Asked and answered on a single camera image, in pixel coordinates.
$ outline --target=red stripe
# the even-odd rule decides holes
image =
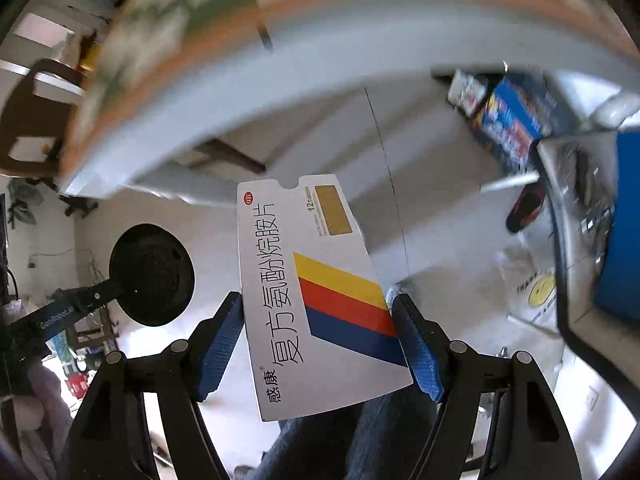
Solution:
[[[299,278],[299,280],[302,299],[309,308],[369,330],[396,337],[396,329],[387,310],[354,300],[304,278]]]

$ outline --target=wall socket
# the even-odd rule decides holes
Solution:
[[[589,391],[587,393],[587,398],[584,399],[584,403],[587,405],[587,409],[592,412],[596,407],[596,402],[598,402],[598,397],[600,394],[589,386]]]

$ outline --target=person's leg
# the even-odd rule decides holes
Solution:
[[[252,480],[341,480],[362,404],[288,420]]]
[[[365,402],[347,455],[346,480],[407,480],[436,419],[416,384]]]

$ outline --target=wooden chair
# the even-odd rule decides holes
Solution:
[[[17,178],[50,178],[58,174],[58,160],[47,157],[44,162],[27,162],[11,158],[10,153],[20,137],[52,137],[62,143],[72,106],[52,101],[33,93],[35,77],[46,72],[80,86],[82,74],[54,61],[41,59],[20,80],[4,104],[0,116],[0,173]]]

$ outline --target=blurred package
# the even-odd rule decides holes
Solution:
[[[504,173],[530,169],[531,144],[543,137],[569,134],[577,128],[570,108],[557,99],[543,78],[514,74],[503,78],[472,123],[482,144]]]
[[[487,86],[486,82],[472,74],[457,69],[447,93],[447,101],[470,118],[482,103]]]

